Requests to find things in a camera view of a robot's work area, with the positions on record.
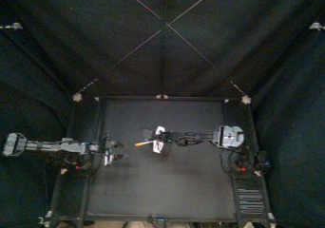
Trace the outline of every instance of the black fabric backdrop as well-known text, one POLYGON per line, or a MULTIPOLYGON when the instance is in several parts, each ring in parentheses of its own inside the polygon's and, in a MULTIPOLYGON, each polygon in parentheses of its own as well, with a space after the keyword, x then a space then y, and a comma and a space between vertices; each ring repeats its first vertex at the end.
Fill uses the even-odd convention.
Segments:
MULTIPOLYGON (((141 1, 172 22, 200 0, 141 1)), ((276 165, 268 179, 276 216, 287 225, 324 226, 324 160, 317 153, 324 31, 301 38, 324 1, 204 0, 172 26, 212 66, 137 0, 0 0, 0 25, 20 22, 24 27, 0 31, 0 139, 14 131, 30 139, 63 137, 71 96, 98 77, 83 94, 237 97, 233 80, 257 96, 261 142, 276 165), (115 65, 160 29, 164 33, 115 65)), ((20 169, 11 170, 7 177, 15 179, 20 169)), ((32 178, 26 175, 22 183, 32 178)), ((4 173, 0 181, 2 186, 8 181, 4 173)), ((43 188, 42 179, 34 186, 43 188)), ((43 215, 40 200, 22 205, 8 196, 10 185, 4 190, 3 223, 43 215), (35 213, 24 213, 31 206, 35 213), (24 214, 22 219, 8 216, 12 210, 24 214)), ((43 192, 22 192, 22 197, 31 195, 39 199, 43 192)))
POLYGON ((287 227, 325 226, 324 48, 325 33, 308 31, 280 62, 256 114, 275 166, 267 176, 271 204, 287 227))

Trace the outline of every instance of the robotic arm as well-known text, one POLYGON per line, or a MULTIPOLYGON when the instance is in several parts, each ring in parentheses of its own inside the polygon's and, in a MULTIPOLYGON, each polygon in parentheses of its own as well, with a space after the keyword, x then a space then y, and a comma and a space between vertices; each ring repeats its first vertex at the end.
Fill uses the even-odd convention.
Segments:
POLYGON ((101 144, 95 142, 77 142, 63 138, 59 142, 28 141, 20 133, 8 135, 3 156, 18 157, 23 153, 40 153, 57 159, 62 167, 75 170, 90 170, 94 165, 94 156, 105 157, 105 165, 126 156, 127 147, 122 142, 114 142, 111 136, 106 136, 101 144))
POLYGON ((160 144, 164 148, 164 145, 169 143, 189 146, 205 142, 220 148, 232 149, 240 148, 245 140, 242 129, 238 126, 228 125, 220 126, 212 134, 166 132, 165 128, 160 126, 156 133, 145 129, 143 137, 146 142, 137 143, 137 147, 149 143, 154 143, 154 147, 160 144))

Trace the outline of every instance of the cable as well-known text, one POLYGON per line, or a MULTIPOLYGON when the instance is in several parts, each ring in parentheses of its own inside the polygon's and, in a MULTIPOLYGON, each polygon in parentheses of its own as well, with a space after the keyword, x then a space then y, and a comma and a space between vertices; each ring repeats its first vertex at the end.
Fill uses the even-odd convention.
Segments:
POLYGON ((105 74, 110 71, 110 70, 113 70, 157 36, 158 36, 158 34, 162 32, 162 30, 158 30, 147 39, 146 39, 146 41, 143 42, 143 43, 141 43, 133 50, 131 50, 131 52, 129 52, 127 54, 126 54, 126 56, 113 65, 113 66, 110 66, 109 68, 105 68, 103 69, 103 72, 101 73, 101 75, 82 88, 82 89, 79 89, 79 91, 75 93, 75 94, 81 94, 82 92, 85 92, 87 89, 89 89, 89 87, 91 86, 91 85, 94 85, 94 83, 95 82, 98 82, 99 81, 99 79, 105 76, 105 74))
MULTIPOLYGON (((188 43, 188 45, 197 51, 197 53, 200 54, 200 56, 206 60, 206 62, 217 69, 221 70, 216 64, 208 59, 208 57, 204 55, 204 53, 198 50, 198 48, 190 43, 190 41, 186 39, 186 37, 178 32, 178 30, 172 27, 170 24, 166 24, 170 29, 177 33, 177 35, 182 38, 182 40, 188 43)), ((241 92, 242 95, 246 95, 246 93, 244 92, 244 90, 241 90, 241 88, 238 87, 238 85, 234 83, 234 81, 225 75, 225 74, 220 74, 233 85, 233 87, 241 92)))
POLYGON ((170 22, 170 25, 177 22, 185 15, 186 13, 202 2, 204 0, 198 0, 197 3, 194 3, 193 6, 189 7, 189 9, 170 22))
MULTIPOLYGON (((154 14, 154 16, 162 20, 161 16, 145 5, 145 3, 141 0, 137 0, 141 5, 154 14)), ((172 25, 188 14, 188 12, 190 10, 193 10, 198 4, 201 4, 205 0, 198 0, 197 3, 194 3, 189 9, 170 22, 166 23, 165 25, 168 27, 172 28, 172 30, 178 34, 178 36, 184 39, 184 41, 190 45, 190 47, 197 51, 197 53, 201 55, 201 57, 208 61, 208 63, 220 70, 220 68, 214 65, 214 63, 208 59, 208 57, 202 54, 202 52, 197 49, 197 47, 189 42, 189 40, 185 38, 185 36, 182 36, 182 34, 177 31, 177 29, 174 27, 172 27, 172 25)), ((94 85, 99 79, 103 77, 105 73, 107 73, 111 69, 114 69, 123 61, 125 59, 129 58, 129 56, 138 51, 138 49, 162 32, 162 30, 160 30, 113 66, 110 66, 107 69, 105 69, 105 72, 102 72, 102 74, 75 93, 75 94, 81 94, 82 92, 85 92, 89 87, 91 85, 94 85)), ((246 95, 246 93, 244 92, 244 90, 238 87, 238 85, 234 83, 234 81, 224 74, 221 74, 221 76, 230 82, 230 84, 233 85, 233 87, 240 91, 240 93, 242 95, 246 95)))

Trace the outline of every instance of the small object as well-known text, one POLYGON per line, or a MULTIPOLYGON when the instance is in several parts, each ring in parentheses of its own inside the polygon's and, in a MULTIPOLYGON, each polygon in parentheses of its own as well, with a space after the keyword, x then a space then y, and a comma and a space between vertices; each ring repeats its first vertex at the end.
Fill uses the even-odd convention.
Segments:
POLYGON ((16 30, 16 29, 23 29, 22 25, 19 23, 14 23, 12 24, 12 29, 16 30))
POLYGON ((269 219, 276 219, 272 213, 268 213, 269 219))
POLYGON ((153 143, 153 142, 154 142, 154 141, 138 142, 138 143, 135 144, 135 147, 142 147, 142 146, 145 146, 146 144, 153 143))
MULTIPOLYGON (((165 127, 160 126, 157 129, 157 135, 161 135, 165 131, 166 131, 165 127)), ((162 150, 164 150, 164 142, 154 140, 153 151, 161 154, 162 150)))
POLYGON ((83 95, 81 93, 77 93, 74 96, 73 96, 73 99, 74 99, 74 102, 81 102, 83 100, 83 95))
POLYGON ((241 101, 249 105, 252 103, 252 98, 248 96, 248 95, 244 95, 242 98, 241 98, 241 101))
POLYGON ((165 99, 165 100, 168 100, 168 98, 169 98, 168 95, 162 95, 162 94, 161 95, 157 95, 157 99, 165 99))
POLYGON ((254 171, 254 173, 257 174, 258 177, 263 176, 261 171, 254 171))
POLYGON ((61 171, 62 175, 65 175, 66 172, 67 172, 67 169, 63 168, 62 171, 61 171))
POLYGON ((0 29, 23 29, 22 25, 19 23, 14 23, 11 26, 0 26, 0 29))
POLYGON ((321 26, 321 24, 319 22, 315 22, 312 25, 311 25, 311 29, 317 29, 319 31, 321 29, 325 29, 325 27, 321 26))
POLYGON ((46 217, 47 217, 47 218, 51 218, 53 215, 54 215, 54 212, 53 212, 51 210, 49 210, 49 212, 47 212, 47 214, 46 214, 46 217))

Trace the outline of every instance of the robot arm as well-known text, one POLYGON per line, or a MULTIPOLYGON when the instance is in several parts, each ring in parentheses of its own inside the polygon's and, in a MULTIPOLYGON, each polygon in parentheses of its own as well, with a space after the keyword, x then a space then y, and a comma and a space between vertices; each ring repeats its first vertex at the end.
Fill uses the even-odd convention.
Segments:
POLYGON ((105 165, 111 165, 113 161, 126 156, 126 150, 125 144, 114 142, 111 136, 107 136, 102 144, 98 144, 77 142, 69 138, 63 138, 59 142, 28 141, 23 134, 12 133, 6 141, 3 156, 10 158, 18 157, 23 153, 40 153, 55 156, 63 166, 86 170, 93 166, 95 154, 103 155, 105 165))

